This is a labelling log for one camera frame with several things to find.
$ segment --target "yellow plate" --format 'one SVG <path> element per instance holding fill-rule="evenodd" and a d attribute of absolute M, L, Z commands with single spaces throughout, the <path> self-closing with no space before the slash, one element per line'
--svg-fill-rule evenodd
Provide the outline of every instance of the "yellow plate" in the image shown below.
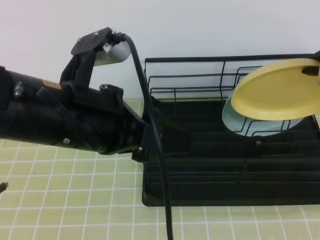
<path fill-rule="evenodd" d="M 259 68 L 235 88 L 231 104 L 240 114 L 257 120 L 298 119 L 320 112 L 317 76 L 303 74 L 312 59 L 290 59 Z"/>

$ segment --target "green tile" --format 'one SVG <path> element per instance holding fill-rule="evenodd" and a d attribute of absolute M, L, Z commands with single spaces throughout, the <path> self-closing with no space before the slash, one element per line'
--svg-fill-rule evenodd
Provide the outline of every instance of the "green tile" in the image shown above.
<path fill-rule="evenodd" d="M 38 227 L 34 240 L 57 240 L 59 227 Z"/>
<path fill-rule="evenodd" d="M 231 224 L 208 224 L 209 239 L 233 240 Z"/>
<path fill-rule="evenodd" d="M 13 161 L 16 157 L 17 149 L 0 149 L 0 161 Z"/>
<path fill-rule="evenodd" d="M 10 240 L 32 240 L 34 232 L 34 227 L 15 227 Z"/>
<path fill-rule="evenodd" d="M 63 214 L 64 225 L 85 224 L 86 208 L 66 208 Z"/>
<path fill-rule="evenodd" d="M 141 162 L 137 162 L 136 164 L 138 164 L 137 167 L 136 167 L 136 172 L 137 173 L 143 173 L 144 165 Z"/>
<path fill-rule="evenodd" d="M 11 228 L 0 228 L 0 239 L 9 239 Z"/>
<path fill-rule="evenodd" d="M 275 206 L 255 206 L 253 209 L 258 221 L 279 220 L 279 214 Z"/>
<path fill-rule="evenodd" d="M 32 143 L 32 142 L 26 142 L 26 141 L 22 141 L 20 147 L 22 148 L 36 148 L 38 147 L 39 144 L 38 143 Z"/>
<path fill-rule="evenodd" d="M 47 189 L 49 176 L 31 176 L 26 186 L 27 190 L 43 190 Z"/>
<path fill-rule="evenodd" d="M 168 240 L 166 225 L 165 224 L 159 225 L 158 230 L 159 230 L 159 240 Z M 181 225 L 178 225 L 178 224 L 173 225 L 173 238 L 174 240 L 183 240 Z"/>
<path fill-rule="evenodd" d="M 63 210 L 63 208 L 43 208 L 39 225 L 60 225 Z"/>
<path fill-rule="evenodd" d="M 113 191 L 112 204 L 132 205 L 134 204 L 135 190 L 116 189 Z"/>
<path fill-rule="evenodd" d="M 227 206 L 206 206 L 206 219 L 208 222 L 228 222 L 230 221 Z"/>
<path fill-rule="evenodd" d="M 313 240 L 320 239 L 320 221 L 309 221 L 308 225 Z"/>
<path fill-rule="evenodd" d="M 36 155 L 36 160 L 54 160 L 56 152 L 56 147 L 40 147 Z"/>
<path fill-rule="evenodd" d="M 279 213 L 282 220 L 298 220 L 304 219 L 304 215 L 301 211 L 300 206 L 278 206 Z"/>
<path fill-rule="evenodd" d="M 259 223 L 261 240 L 285 240 L 280 222 Z"/>
<path fill-rule="evenodd" d="M 59 240 L 79 240 L 82 239 L 84 228 L 65 226 L 61 228 Z"/>
<path fill-rule="evenodd" d="M 182 207 L 182 222 L 205 222 L 205 209 L 203 206 Z"/>
<path fill-rule="evenodd" d="M 17 226 L 35 226 L 37 225 L 40 209 L 19 209 L 16 216 L 15 225 Z"/>
<path fill-rule="evenodd" d="M 16 216 L 16 209 L 0 209 L 0 226 L 11 226 Z"/>
<path fill-rule="evenodd" d="M 90 189 L 92 176 L 90 175 L 74 175 L 71 180 L 70 189 Z"/>
<path fill-rule="evenodd" d="M 173 223 L 181 223 L 181 214 L 180 214 L 180 207 L 173 206 L 171 208 L 172 211 L 172 222 Z M 158 208 L 158 222 L 165 223 L 166 222 L 166 212 L 164 207 Z"/>
<path fill-rule="evenodd" d="M 113 175 L 95 175 L 93 178 L 93 189 L 112 189 L 114 185 Z"/>
<path fill-rule="evenodd" d="M 23 191 L 27 184 L 27 176 L 11 176 L 8 179 L 9 187 L 6 190 L 9 191 Z"/>
<path fill-rule="evenodd" d="M 118 159 L 116 162 L 116 171 L 118 173 L 135 173 L 136 161 L 131 159 Z"/>
<path fill-rule="evenodd" d="M 29 175 L 32 162 L 16 162 L 13 165 L 11 175 Z"/>
<path fill-rule="evenodd" d="M 110 231 L 109 240 L 132 240 L 132 226 L 111 225 L 109 231 Z"/>
<path fill-rule="evenodd" d="M 320 205 L 303 205 L 302 208 L 307 219 L 320 219 Z"/>
<path fill-rule="evenodd" d="M 66 205 L 68 207 L 87 206 L 90 191 L 70 191 Z"/>
<path fill-rule="evenodd" d="M 121 154 L 118 154 L 117 155 L 117 159 L 131 159 L 132 157 L 132 153 L 129 152 L 129 153 L 121 153 Z"/>
<path fill-rule="evenodd" d="M 107 231 L 108 231 L 107 226 L 86 226 L 84 231 L 84 240 L 106 240 Z"/>
<path fill-rule="evenodd" d="M 95 158 L 96 158 L 95 151 L 79 150 L 76 156 L 76 159 L 95 159 Z"/>
<path fill-rule="evenodd" d="M 1 193 L 0 208 L 17 208 L 20 204 L 22 192 L 4 191 Z"/>
<path fill-rule="evenodd" d="M 75 159 L 76 153 L 75 149 L 59 147 L 56 159 Z"/>
<path fill-rule="evenodd" d="M 109 207 L 89 207 L 86 223 L 107 224 L 109 220 L 109 210 Z"/>
<path fill-rule="evenodd" d="M 136 174 L 136 186 L 141 187 L 143 184 L 144 180 L 144 175 L 142 173 L 137 173 Z"/>
<path fill-rule="evenodd" d="M 54 162 L 36 162 L 32 169 L 33 175 L 50 175 Z"/>
<path fill-rule="evenodd" d="M 184 224 L 183 240 L 207 240 L 207 228 L 205 224 Z"/>
<path fill-rule="evenodd" d="M 136 206 L 134 208 L 134 223 L 152 224 L 157 222 L 157 208 Z"/>
<path fill-rule="evenodd" d="M 49 191 L 46 193 L 44 207 L 64 207 L 67 198 L 66 191 Z"/>
<path fill-rule="evenodd" d="M 109 205 L 111 202 L 112 190 L 92 190 L 90 206 Z"/>
<path fill-rule="evenodd" d="M 232 221 L 254 221 L 255 216 L 251 206 L 231 206 Z"/>
<path fill-rule="evenodd" d="M 139 99 L 125 99 L 126 104 L 129 105 L 134 111 L 139 110 Z"/>
<path fill-rule="evenodd" d="M 304 221 L 284 222 L 283 227 L 288 240 L 310 240 L 307 225 Z"/>
<path fill-rule="evenodd" d="M 115 175 L 115 188 L 134 188 L 135 187 L 135 174 L 118 173 Z"/>
<path fill-rule="evenodd" d="M 3 140 L 1 147 L 2 148 L 17 148 L 17 147 L 19 147 L 19 145 L 20 145 L 19 141 L 5 139 L 5 140 Z"/>
<path fill-rule="evenodd" d="M 157 239 L 157 225 L 135 225 L 133 239 Z"/>
<path fill-rule="evenodd" d="M 12 163 L 1 163 L 0 162 L 0 175 L 9 175 Z"/>
<path fill-rule="evenodd" d="M 17 161 L 33 161 L 36 158 L 37 148 L 20 148 L 16 156 Z"/>
<path fill-rule="evenodd" d="M 44 200 L 44 192 L 25 192 L 21 207 L 23 208 L 39 208 Z"/>
<path fill-rule="evenodd" d="M 97 174 L 114 173 L 115 166 L 116 166 L 116 160 L 114 159 L 97 160 L 95 164 L 95 173 Z"/>
<path fill-rule="evenodd" d="M 257 240 L 258 230 L 255 223 L 233 223 L 233 232 L 236 240 Z"/>
<path fill-rule="evenodd" d="M 94 172 L 95 161 L 84 160 L 76 161 L 74 166 L 74 174 L 92 174 Z"/>
<path fill-rule="evenodd" d="M 111 208 L 110 222 L 112 224 L 130 224 L 133 220 L 132 206 L 113 206 Z"/>
<path fill-rule="evenodd" d="M 58 160 L 55 161 L 54 167 L 53 167 L 53 174 L 71 174 L 72 170 L 74 168 L 75 161 L 63 161 Z"/>
<path fill-rule="evenodd" d="M 67 190 L 69 188 L 71 175 L 52 176 L 48 190 Z"/>

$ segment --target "tiled countertop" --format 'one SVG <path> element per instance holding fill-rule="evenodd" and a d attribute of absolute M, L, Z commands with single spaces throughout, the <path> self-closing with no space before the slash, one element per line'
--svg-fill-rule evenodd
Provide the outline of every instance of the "tiled countertop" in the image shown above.
<path fill-rule="evenodd" d="M 142 204 L 130 158 L 0 140 L 0 240 L 166 240 L 164 208 Z M 318 205 L 172 211 L 175 240 L 320 240 Z"/>

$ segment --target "drip tray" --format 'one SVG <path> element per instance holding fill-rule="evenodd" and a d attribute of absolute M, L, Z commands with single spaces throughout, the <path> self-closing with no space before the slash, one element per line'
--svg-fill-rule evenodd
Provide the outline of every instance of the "drip tray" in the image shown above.
<path fill-rule="evenodd" d="M 222 121 L 224 101 L 153 105 L 190 134 L 188 152 L 165 152 L 173 206 L 320 204 L 320 134 L 314 116 L 270 136 L 241 136 Z M 185 141 L 170 142 L 184 149 Z M 144 162 L 142 201 L 163 206 L 159 163 Z"/>

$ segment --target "white grout line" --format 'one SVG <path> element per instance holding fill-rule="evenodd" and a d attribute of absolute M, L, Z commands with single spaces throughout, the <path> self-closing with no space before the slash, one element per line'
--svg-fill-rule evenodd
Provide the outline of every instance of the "white grout line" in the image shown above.
<path fill-rule="evenodd" d="M 229 223 L 231 225 L 232 239 L 236 240 L 233 221 L 232 221 L 232 216 L 231 216 L 231 211 L 230 211 L 230 207 L 229 206 L 228 206 L 228 213 L 229 213 Z"/>
<path fill-rule="evenodd" d="M 139 190 L 142 189 L 142 187 L 115 187 L 114 190 Z M 91 189 L 92 191 L 112 191 L 112 188 L 93 188 Z M 45 192 L 85 192 L 85 191 L 90 191 L 90 188 L 87 189 L 58 189 L 58 190 L 12 190 L 10 191 L 9 189 L 7 190 L 8 193 L 45 193 Z"/>
<path fill-rule="evenodd" d="M 35 163 L 36 163 L 36 159 L 37 159 L 37 156 L 38 156 L 38 152 L 39 152 L 39 148 L 36 149 L 35 156 L 34 156 L 34 159 L 33 159 L 33 163 L 32 163 L 32 166 L 31 166 L 31 168 L 30 168 L 29 176 L 28 176 L 28 178 L 26 179 L 25 186 L 24 186 L 24 190 L 23 190 L 23 192 L 22 192 L 22 195 L 21 195 L 21 199 L 20 199 L 18 208 L 17 208 L 17 210 L 16 210 L 16 212 L 15 212 L 15 215 L 14 215 L 14 219 L 13 219 L 13 222 L 12 222 L 12 226 L 11 226 L 11 230 L 10 230 L 10 233 L 9 233 L 8 240 L 11 239 L 12 233 L 14 232 L 14 228 L 15 228 L 16 221 L 17 221 L 17 218 L 18 218 L 18 214 L 19 214 L 19 212 L 20 212 L 20 208 L 21 208 L 22 202 L 23 202 L 23 200 L 24 200 L 24 196 L 25 196 L 25 193 L 26 193 L 26 190 L 27 190 L 27 186 L 28 186 L 28 183 L 29 183 L 29 180 L 30 180 L 31 173 L 32 173 L 32 171 L 33 171 L 33 169 L 34 169 L 34 166 L 35 166 Z"/>
<path fill-rule="evenodd" d="M 156 207 L 156 240 L 159 240 L 159 207 Z"/>
<path fill-rule="evenodd" d="M 282 217 L 280 215 L 280 212 L 279 212 L 279 209 L 278 209 L 278 206 L 275 206 L 275 209 L 276 209 L 276 212 L 278 213 L 278 216 L 279 216 L 279 219 L 280 219 L 280 223 L 281 223 L 281 228 L 282 228 L 282 233 L 283 233 L 283 236 L 284 236 L 284 240 L 287 240 L 287 235 L 286 235 L 286 231 L 285 231 L 285 227 L 284 227 L 284 221 L 282 220 Z"/>
<path fill-rule="evenodd" d="M 137 186 L 137 170 L 138 163 L 135 162 L 135 176 L 134 176 L 134 188 Z M 132 213 L 132 230 L 131 230 L 131 240 L 135 239 L 135 208 L 136 208 L 136 191 L 133 193 L 133 213 Z"/>
<path fill-rule="evenodd" d="M 81 159 L 76 159 L 77 160 L 77 162 L 82 162 L 82 161 L 84 161 L 84 162 L 93 162 L 93 161 L 95 161 L 95 159 L 92 159 L 92 158 L 81 158 Z M 116 158 L 114 157 L 114 158 L 97 158 L 96 160 L 98 160 L 98 161 L 114 161 L 114 160 L 116 160 Z M 129 157 L 118 157 L 118 160 L 132 160 L 131 158 L 129 158 Z M 49 159 L 49 160 L 36 160 L 37 162 L 39 162 L 39 163 L 41 163 L 41 162 L 59 162 L 59 161 L 61 161 L 61 162 L 73 162 L 74 161 L 74 159 Z M 12 163 L 13 162 L 13 160 L 11 160 L 11 161 L 1 161 L 0 160 L 0 164 L 10 164 L 10 163 Z M 16 163 L 32 163 L 33 161 L 32 160 L 19 160 L 19 161 L 15 161 Z"/>
<path fill-rule="evenodd" d="M 57 147 L 56 150 L 55 150 L 54 158 L 56 158 L 57 155 L 58 155 L 58 149 L 59 148 Z M 36 239 L 36 234 L 37 234 L 37 229 L 38 229 L 38 225 L 39 225 L 39 221 L 40 221 L 40 216 L 41 216 L 42 210 L 45 208 L 44 205 L 45 205 L 45 201 L 46 201 L 49 185 L 50 185 L 50 182 L 51 182 L 52 173 L 54 172 L 54 167 L 55 167 L 55 162 L 53 162 L 53 164 L 52 164 L 52 168 L 51 168 L 51 171 L 50 171 L 51 174 L 49 176 L 49 180 L 48 180 L 48 183 L 47 183 L 46 188 L 45 188 L 45 192 L 44 192 L 43 200 L 42 200 L 41 207 L 40 207 L 40 210 L 39 210 L 39 213 L 38 213 L 38 217 L 36 219 L 36 224 L 35 224 L 32 240 Z"/>
<path fill-rule="evenodd" d="M 180 220 L 181 220 L 181 238 L 182 238 L 182 240 L 184 240 L 185 239 L 185 237 L 184 237 L 184 221 L 183 221 L 183 218 L 182 218 L 182 206 L 180 207 Z"/>
<path fill-rule="evenodd" d="M 304 219 L 297 219 L 297 220 L 283 220 L 283 222 L 288 222 L 288 223 L 303 223 L 305 220 Z M 259 223 L 263 224 L 269 224 L 269 223 L 280 223 L 280 220 L 261 220 L 258 221 Z M 308 222 L 320 222 L 320 219 L 310 219 Z M 208 224 L 254 224 L 255 221 L 208 221 Z M 152 224 L 156 224 L 156 222 L 142 222 L 142 223 L 135 223 L 135 226 L 150 226 Z M 166 225 L 165 222 L 159 222 L 159 225 Z M 202 221 L 197 221 L 197 222 L 173 222 L 173 225 L 205 225 L 206 222 Z M 121 226 L 132 226 L 132 223 L 100 223 L 100 224 L 87 224 L 86 226 L 88 227 L 96 227 L 96 226 L 115 226 L 115 225 L 121 225 Z M 61 225 L 16 225 L 14 226 L 15 228 L 59 228 Z M 84 224 L 64 224 L 63 227 L 84 227 Z M 0 229 L 9 229 L 11 228 L 11 225 L 0 225 Z"/>
<path fill-rule="evenodd" d="M 251 206 L 251 209 L 252 209 L 253 216 L 254 216 L 254 221 L 255 221 L 256 231 L 258 233 L 258 238 L 259 238 L 259 240 L 261 240 L 261 235 L 260 235 L 259 225 L 258 225 L 258 221 L 257 221 L 257 216 L 255 213 L 255 208 L 253 206 Z"/>
<path fill-rule="evenodd" d="M 114 200 L 114 191 L 115 191 L 115 184 L 116 184 L 116 175 L 117 175 L 117 156 L 115 157 L 115 164 L 114 164 L 114 173 L 113 173 L 113 184 L 112 184 L 112 192 L 111 192 L 111 202 L 110 204 L 112 205 L 113 200 Z M 108 217 L 108 228 L 107 228 L 107 236 L 106 240 L 109 240 L 110 238 L 110 222 L 111 222 L 111 210 L 112 207 L 109 209 L 109 217 Z"/>
<path fill-rule="evenodd" d="M 117 172 L 118 175 L 134 175 L 134 172 Z M 113 175 L 113 173 L 93 173 L 93 175 L 97 176 L 97 175 L 104 175 L 104 176 L 108 176 L 108 175 Z M 61 173 L 61 174 L 32 174 L 32 177 L 48 177 L 48 176 L 54 176 L 54 177 L 59 177 L 59 176 L 92 176 L 92 173 L 75 173 L 75 174 L 71 174 L 71 173 Z M 27 178 L 29 177 L 29 175 L 11 175 L 11 177 L 19 177 L 19 178 Z"/>
<path fill-rule="evenodd" d="M 300 205 L 300 209 L 301 209 L 302 214 L 303 214 L 304 222 L 305 222 L 306 228 L 308 230 L 309 237 L 310 237 L 311 240 L 313 240 L 313 237 L 312 237 L 312 234 L 311 234 L 311 231 L 310 231 L 310 228 L 309 228 L 309 223 L 307 221 L 306 213 L 304 211 L 304 208 L 301 205 Z"/>
<path fill-rule="evenodd" d="M 89 207 L 90 207 L 90 200 L 91 200 L 91 193 L 92 193 L 92 188 L 94 186 L 94 178 L 95 178 L 95 171 L 96 171 L 96 166 L 97 166 L 97 161 L 94 161 L 94 166 L 93 166 L 93 172 L 92 172 L 92 178 L 91 178 L 91 185 L 90 185 L 90 191 L 89 191 L 89 199 L 88 199 L 88 204 L 86 206 L 86 211 L 85 211 L 85 218 L 84 218 L 84 226 L 82 230 L 82 240 L 85 239 L 85 231 L 86 231 L 86 225 L 87 225 L 87 218 L 88 218 L 88 212 L 89 212 Z"/>
<path fill-rule="evenodd" d="M 209 228 L 208 228 L 208 218 L 207 218 L 207 211 L 206 211 L 206 207 L 203 207 L 204 210 L 204 220 L 205 220 L 205 228 L 206 228 L 206 236 L 207 236 L 207 240 L 210 240 L 210 235 L 209 235 Z"/>
<path fill-rule="evenodd" d="M 76 153 L 75 153 L 75 158 L 74 158 L 74 163 L 73 163 L 73 167 L 72 167 L 72 173 L 71 173 L 71 177 L 70 177 L 70 181 L 69 181 L 69 185 L 68 185 L 68 190 L 69 190 L 70 187 L 71 187 L 71 183 L 72 183 L 72 179 L 73 179 L 73 174 L 74 174 L 74 172 L 75 172 L 78 152 L 79 152 L 79 150 L 77 150 Z M 59 231 L 58 231 L 57 239 L 60 238 L 61 229 L 62 229 L 62 225 L 63 225 L 63 222 L 64 222 L 64 215 L 65 215 L 66 206 L 67 206 L 68 197 L 69 197 L 69 192 L 70 192 L 70 191 L 67 191 L 67 192 L 66 192 L 66 197 L 65 197 L 64 207 L 63 207 L 63 210 L 62 210 L 62 216 L 61 216 L 61 221 L 60 221 L 60 226 L 59 226 Z"/>

